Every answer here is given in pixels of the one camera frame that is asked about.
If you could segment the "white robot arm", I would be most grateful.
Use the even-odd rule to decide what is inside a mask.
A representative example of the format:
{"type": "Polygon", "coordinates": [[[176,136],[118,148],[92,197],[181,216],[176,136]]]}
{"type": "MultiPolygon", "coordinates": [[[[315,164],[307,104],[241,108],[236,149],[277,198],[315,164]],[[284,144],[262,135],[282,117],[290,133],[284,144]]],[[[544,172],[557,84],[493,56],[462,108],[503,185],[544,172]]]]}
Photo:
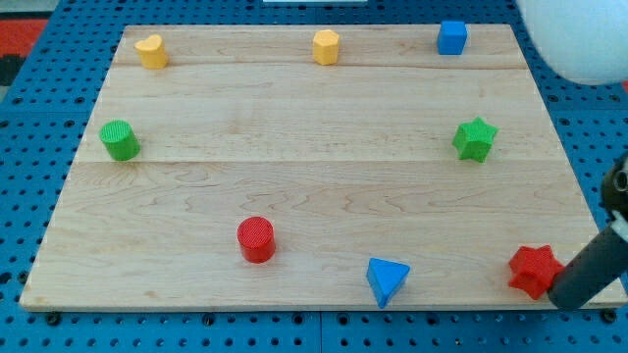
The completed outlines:
{"type": "Polygon", "coordinates": [[[627,79],[627,0],[517,0],[548,66],[587,85],[627,79]]]}

